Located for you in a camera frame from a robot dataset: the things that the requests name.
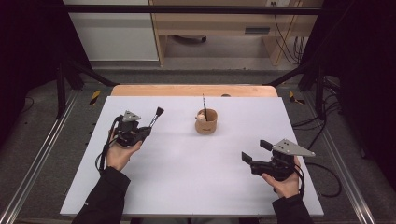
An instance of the human hand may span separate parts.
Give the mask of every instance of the human hand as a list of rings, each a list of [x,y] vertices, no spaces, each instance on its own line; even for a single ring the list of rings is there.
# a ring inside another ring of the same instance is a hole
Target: human hand
[[[114,143],[107,152],[106,155],[106,165],[111,166],[114,169],[121,171],[126,163],[128,163],[129,159],[131,156],[140,149],[142,146],[143,142],[138,141],[134,146],[132,147],[123,147],[117,142]]]
[[[300,162],[296,156],[294,156],[294,163],[300,167]],[[299,176],[295,172],[283,181],[277,181],[268,174],[262,174],[262,178],[274,187],[279,198],[289,198],[299,193]]]

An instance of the black wall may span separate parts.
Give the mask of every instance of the black wall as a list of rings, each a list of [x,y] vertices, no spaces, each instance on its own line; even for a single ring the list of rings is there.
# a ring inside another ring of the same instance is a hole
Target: black wall
[[[347,8],[350,1],[326,1]],[[396,1],[357,0],[318,64],[341,81],[341,102],[361,147],[396,189]],[[318,18],[304,59],[314,55],[334,17]]]
[[[62,0],[0,0],[0,146],[24,106],[26,93],[56,79],[63,60],[91,65],[68,13],[41,8]]]

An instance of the aluminum rail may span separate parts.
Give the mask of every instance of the aluminum rail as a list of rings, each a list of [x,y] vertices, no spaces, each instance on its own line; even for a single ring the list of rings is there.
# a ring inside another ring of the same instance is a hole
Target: aluminum rail
[[[229,6],[139,6],[139,5],[42,5],[44,9],[71,13],[192,13],[192,14],[270,14],[334,15],[340,9],[321,7],[229,7]]]
[[[29,195],[30,190],[32,189],[35,181],[40,174],[42,167],[44,166],[45,161],[47,160],[48,155],[50,154],[53,145],[58,138],[62,127],[64,126],[67,118],[70,115],[70,112],[75,104],[75,101],[78,97],[78,91],[72,91],[70,93],[68,99],[68,107],[64,111],[63,115],[56,119],[46,140],[35,156],[35,160],[33,161],[29,171],[27,172],[25,178],[22,180],[17,192],[14,194],[11,202],[8,204],[6,210],[0,216],[0,224],[12,224],[17,218],[18,213],[21,211],[23,203],[25,202],[27,196]]]
[[[311,109],[312,114],[316,114],[314,108],[314,96],[312,93],[303,93],[304,98],[307,99],[309,108]],[[334,168],[337,171],[338,176],[340,177],[341,183],[343,184],[344,190],[346,191],[346,195],[348,196],[353,209],[355,210],[356,216],[359,219],[361,224],[375,224],[375,219],[368,207],[366,201],[361,194],[361,191],[355,182],[352,173],[350,173],[347,168],[346,163],[344,162],[337,146],[332,140],[332,136],[329,133],[329,130],[325,127],[323,130],[323,141],[329,149],[329,155],[332,159],[332,163],[334,164]]]

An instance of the wooden cup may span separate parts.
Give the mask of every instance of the wooden cup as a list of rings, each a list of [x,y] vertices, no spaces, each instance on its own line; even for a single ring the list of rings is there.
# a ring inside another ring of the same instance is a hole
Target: wooden cup
[[[205,112],[202,109],[197,113],[197,116],[199,114],[204,114],[204,113]],[[216,110],[207,109],[206,114],[207,114],[207,121],[198,120],[198,119],[195,121],[195,130],[200,134],[213,133],[216,130],[218,124],[218,113],[216,113]]]

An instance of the white tabletop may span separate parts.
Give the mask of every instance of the white tabletop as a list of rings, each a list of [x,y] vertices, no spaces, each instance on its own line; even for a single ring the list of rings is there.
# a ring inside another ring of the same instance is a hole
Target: white tabletop
[[[199,97],[109,96],[73,184],[62,215],[74,216],[97,183],[94,161],[106,142],[114,118],[130,110],[148,126],[157,106],[164,109],[148,137],[122,170],[131,180],[125,196],[128,217],[261,217],[273,215],[277,199],[272,187],[250,173],[241,160],[244,151],[256,161],[272,153],[259,146],[283,138],[296,143],[282,99],[278,97],[206,97],[207,108],[218,112],[218,128],[210,135],[194,129],[203,108]],[[311,216],[322,216],[304,161],[304,203]]]

